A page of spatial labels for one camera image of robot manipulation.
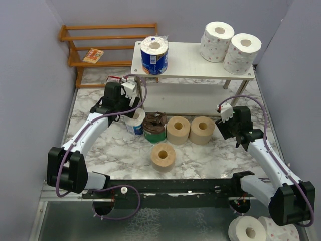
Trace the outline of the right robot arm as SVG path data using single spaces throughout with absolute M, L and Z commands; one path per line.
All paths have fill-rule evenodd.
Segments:
M 261 166 L 270 183 L 252 172 L 235 173 L 230 190 L 235 196 L 249 193 L 263 203 L 278 226 L 314 220 L 315 187 L 303 182 L 280 159 L 260 129 L 253 128 L 250 109 L 224 103 L 217 107 L 221 118 L 215 122 L 224 139 L 235 138 Z

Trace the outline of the white dotted roll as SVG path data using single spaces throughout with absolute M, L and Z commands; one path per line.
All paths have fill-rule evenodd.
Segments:
M 233 27 L 228 23 L 220 21 L 208 23 L 201 37 L 201 56 L 210 62 L 223 61 L 234 34 Z
M 223 67 L 234 75 L 246 74 L 261 49 L 262 43 L 254 35 L 239 33 L 232 37 Z

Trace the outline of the blue roll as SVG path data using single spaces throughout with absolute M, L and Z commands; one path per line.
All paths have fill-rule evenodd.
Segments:
M 142 135 L 143 127 L 142 123 L 145 118 L 145 111 L 141 108 L 138 108 L 133 118 L 129 118 L 127 116 L 124 117 L 124 122 L 126 124 L 127 131 L 133 135 Z
M 145 73 L 163 74 L 168 67 L 168 36 L 148 36 L 140 43 L 141 63 Z

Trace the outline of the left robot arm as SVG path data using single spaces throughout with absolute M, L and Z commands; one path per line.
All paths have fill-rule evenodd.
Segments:
M 93 190 L 100 198 L 110 194 L 108 177 L 88 172 L 85 157 L 113 121 L 122 115 L 133 117 L 140 106 L 140 98 L 130 96 L 124 84 L 106 84 L 104 95 L 91 107 L 81 129 L 63 146 L 52 147 L 48 152 L 47 184 L 56 188 L 58 197 L 64 197 L 60 190 L 64 190 L 65 195 Z

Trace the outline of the blue roll front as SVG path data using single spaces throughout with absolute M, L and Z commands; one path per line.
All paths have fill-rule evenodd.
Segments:
M 163 74 L 168 67 L 168 36 L 148 36 L 140 43 L 141 63 L 145 73 Z

